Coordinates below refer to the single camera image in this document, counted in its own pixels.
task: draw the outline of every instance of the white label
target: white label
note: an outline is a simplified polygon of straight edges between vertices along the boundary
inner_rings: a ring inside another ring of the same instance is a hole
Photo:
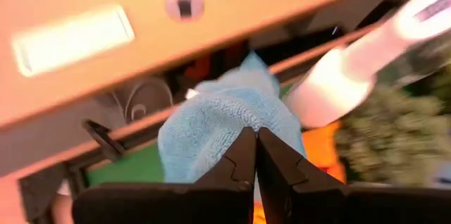
[[[131,42],[135,38],[124,10],[110,6],[39,27],[13,37],[19,69],[33,76]]]

